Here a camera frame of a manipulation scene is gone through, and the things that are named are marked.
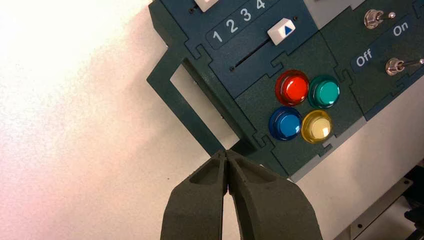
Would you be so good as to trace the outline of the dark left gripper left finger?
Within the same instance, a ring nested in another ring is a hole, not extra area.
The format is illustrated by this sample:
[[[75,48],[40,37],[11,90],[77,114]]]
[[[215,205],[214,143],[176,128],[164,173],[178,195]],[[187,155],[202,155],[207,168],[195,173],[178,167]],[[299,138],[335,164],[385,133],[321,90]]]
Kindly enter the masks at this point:
[[[222,239],[227,160],[225,151],[216,152],[172,190],[163,214],[162,240]]]

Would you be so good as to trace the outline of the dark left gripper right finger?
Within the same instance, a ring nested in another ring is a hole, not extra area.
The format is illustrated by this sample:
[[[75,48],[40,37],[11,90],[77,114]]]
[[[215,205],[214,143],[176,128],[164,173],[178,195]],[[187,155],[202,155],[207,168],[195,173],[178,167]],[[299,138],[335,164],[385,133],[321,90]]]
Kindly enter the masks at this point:
[[[228,190],[242,240],[321,240],[311,203],[285,177],[235,151],[226,152]]]

